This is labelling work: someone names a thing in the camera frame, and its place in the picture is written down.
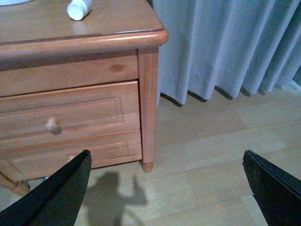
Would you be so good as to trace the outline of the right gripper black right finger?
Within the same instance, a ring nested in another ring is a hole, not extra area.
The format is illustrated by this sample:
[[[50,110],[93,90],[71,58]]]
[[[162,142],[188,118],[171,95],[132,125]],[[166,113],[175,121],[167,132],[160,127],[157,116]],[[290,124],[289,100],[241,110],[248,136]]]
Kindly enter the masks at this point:
[[[301,181],[257,153],[246,150],[243,167],[269,226],[301,224]]]

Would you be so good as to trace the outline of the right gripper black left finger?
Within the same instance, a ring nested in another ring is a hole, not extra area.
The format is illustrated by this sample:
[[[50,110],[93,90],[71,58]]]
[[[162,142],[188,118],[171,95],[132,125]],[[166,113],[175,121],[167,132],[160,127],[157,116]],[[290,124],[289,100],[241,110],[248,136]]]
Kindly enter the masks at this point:
[[[2,226],[72,226],[91,171],[91,154],[82,151],[23,198],[0,213]]]

